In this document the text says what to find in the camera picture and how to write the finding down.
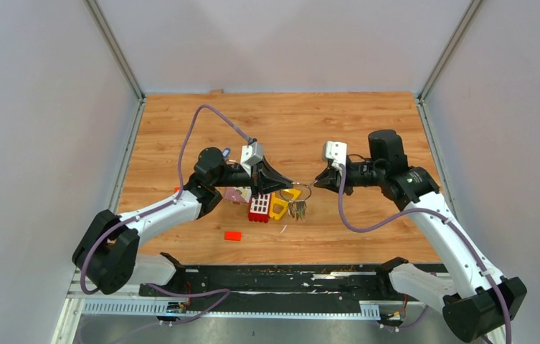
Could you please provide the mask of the large metal keyring with tags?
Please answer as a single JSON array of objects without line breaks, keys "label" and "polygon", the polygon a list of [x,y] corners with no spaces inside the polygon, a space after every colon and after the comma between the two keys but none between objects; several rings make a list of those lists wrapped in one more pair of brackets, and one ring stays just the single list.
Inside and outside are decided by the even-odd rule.
[{"label": "large metal keyring with tags", "polygon": [[281,189],[278,191],[282,200],[288,203],[288,214],[296,221],[305,221],[305,213],[307,210],[307,200],[312,196],[312,183],[293,182],[290,190],[299,191],[301,188],[307,191],[307,194],[300,194],[297,197],[291,197],[286,199],[283,195],[287,189]]}]

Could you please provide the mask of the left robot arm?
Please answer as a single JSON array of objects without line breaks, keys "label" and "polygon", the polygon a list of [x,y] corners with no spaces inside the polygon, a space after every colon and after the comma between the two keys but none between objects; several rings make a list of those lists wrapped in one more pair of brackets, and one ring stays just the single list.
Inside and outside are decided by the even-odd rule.
[{"label": "left robot arm", "polygon": [[242,160],[229,164],[220,149],[205,148],[193,174],[175,194],[135,211],[97,213],[72,255],[81,281],[91,281],[105,295],[142,284],[158,285],[168,296],[179,295],[185,276],[167,256],[139,253],[146,242],[209,214],[222,200],[221,187],[248,187],[255,198],[293,187],[291,179],[268,163],[261,145],[243,149]]}]

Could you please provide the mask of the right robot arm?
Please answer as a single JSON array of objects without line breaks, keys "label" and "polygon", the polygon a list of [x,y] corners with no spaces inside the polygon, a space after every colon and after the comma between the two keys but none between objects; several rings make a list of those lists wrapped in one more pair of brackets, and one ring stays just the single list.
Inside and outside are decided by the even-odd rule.
[{"label": "right robot arm", "polygon": [[397,257],[384,263],[375,289],[384,299],[398,294],[419,300],[442,314],[451,332],[465,343],[482,338],[487,343],[511,343],[512,322],[527,293],[518,277],[506,277],[477,247],[455,218],[440,187],[427,170],[411,166],[402,138],[394,130],[369,134],[370,155],[349,157],[338,141],[323,145],[327,166],[315,186],[339,198],[356,187],[378,187],[424,234],[449,277],[439,278]]}]

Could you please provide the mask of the red window block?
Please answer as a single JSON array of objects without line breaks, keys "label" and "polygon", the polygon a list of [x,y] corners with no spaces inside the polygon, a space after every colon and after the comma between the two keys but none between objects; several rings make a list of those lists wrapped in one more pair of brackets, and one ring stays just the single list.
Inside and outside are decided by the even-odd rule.
[{"label": "red window block", "polygon": [[270,194],[260,194],[251,197],[248,211],[248,220],[258,223],[268,223],[270,219]]}]

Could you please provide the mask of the small orange-red block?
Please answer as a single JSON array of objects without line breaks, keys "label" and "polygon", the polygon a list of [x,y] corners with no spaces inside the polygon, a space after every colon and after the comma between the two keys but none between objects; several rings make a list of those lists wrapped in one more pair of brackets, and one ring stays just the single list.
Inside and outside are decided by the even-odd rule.
[{"label": "small orange-red block", "polygon": [[239,242],[242,240],[242,233],[239,231],[226,231],[224,233],[224,239],[227,241]]}]

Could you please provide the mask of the yellow plastic triangle frame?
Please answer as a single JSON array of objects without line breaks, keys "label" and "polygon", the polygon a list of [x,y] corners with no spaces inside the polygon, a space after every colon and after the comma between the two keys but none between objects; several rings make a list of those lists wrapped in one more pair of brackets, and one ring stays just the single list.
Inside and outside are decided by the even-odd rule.
[{"label": "yellow plastic triangle frame", "polygon": [[269,217],[272,220],[281,220],[288,212],[290,201],[297,200],[301,192],[297,189],[283,189],[272,193],[270,199]]}]

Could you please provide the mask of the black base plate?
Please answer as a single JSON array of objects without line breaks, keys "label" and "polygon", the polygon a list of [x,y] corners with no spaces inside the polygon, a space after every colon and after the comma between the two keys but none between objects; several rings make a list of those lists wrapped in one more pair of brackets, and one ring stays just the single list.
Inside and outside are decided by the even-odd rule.
[{"label": "black base plate", "polygon": [[233,293],[338,294],[352,300],[412,301],[387,287],[375,264],[186,265],[163,290],[193,294],[228,289]]}]

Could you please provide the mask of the aluminium front rail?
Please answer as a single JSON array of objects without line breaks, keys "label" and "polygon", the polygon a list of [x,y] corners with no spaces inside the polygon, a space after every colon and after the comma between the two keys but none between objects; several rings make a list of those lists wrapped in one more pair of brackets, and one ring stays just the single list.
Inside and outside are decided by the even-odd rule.
[{"label": "aluminium front rail", "polygon": [[228,289],[182,294],[145,285],[126,285],[117,292],[86,295],[75,273],[68,299],[82,301],[85,315],[141,315],[159,320],[185,320],[198,314],[205,317],[296,319],[296,320],[382,320],[404,303],[424,307],[427,297],[412,301],[352,300],[338,294],[233,293]]}]

